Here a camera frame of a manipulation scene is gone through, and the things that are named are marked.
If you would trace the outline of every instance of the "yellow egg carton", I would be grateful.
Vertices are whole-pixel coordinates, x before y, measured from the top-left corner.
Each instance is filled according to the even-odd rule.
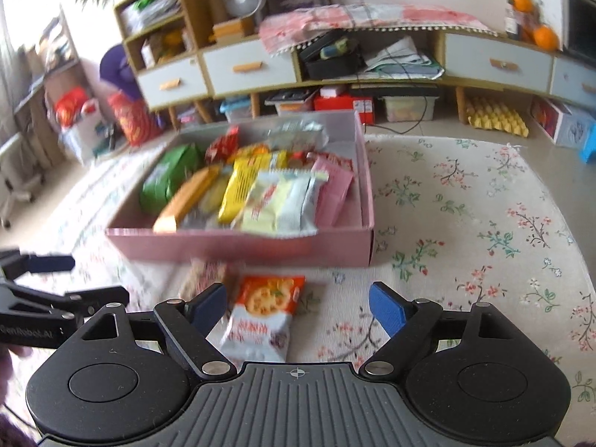
[[[478,129],[496,129],[523,137],[530,132],[516,110],[493,99],[473,97],[466,100],[466,116],[470,125]]]

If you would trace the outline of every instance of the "curtain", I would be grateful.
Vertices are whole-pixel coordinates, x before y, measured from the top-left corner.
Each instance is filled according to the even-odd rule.
[[[27,94],[28,74],[25,56],[13,49],[0,0],[0,145],[17,132],[13,109]]]

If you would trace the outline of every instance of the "green snack package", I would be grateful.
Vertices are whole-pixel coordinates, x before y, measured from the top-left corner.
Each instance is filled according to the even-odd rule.
[[[169,150],[143,183],[141,208],[151,215],[159,215],[178,189],[199,168],[203,157],[196,145],[182,145]]]

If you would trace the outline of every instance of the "tiled floor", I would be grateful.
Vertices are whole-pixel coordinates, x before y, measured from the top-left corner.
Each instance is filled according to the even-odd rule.
[[[412,123],[383,126],[404,132]],[[577,152],[553,146],[537,125],[530,124],[529,127],[530,136],[527,139],[499,131],[473,129],[460,124],[455,111],[447,108],[438,109],[435,120],[421,123],[408,134],[461,137],[520,146],[521,154],[551,191],[583,252],[591,276],[596,277],[596,243],[593,240],[596,224],[596,163],[583,164]],[[367,132],[389,133],[390,130],[368,128]],[[35,235],[48,216],[84,173],[83,167],[72,162],[50,173],[48,183],[38,193],[37,202],[19,205],[11,220],[13,229],[10,232],[0,231],[0,247],[17,245],[26,249],[28,244],[34,244]]]

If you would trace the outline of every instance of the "stack of papers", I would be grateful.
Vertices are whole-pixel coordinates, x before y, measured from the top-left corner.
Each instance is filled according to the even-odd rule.
[[[424,53],[418,52],[412,37],[405,37],[366,59],[365,73],[375,78],[438,79],[445,70]]]

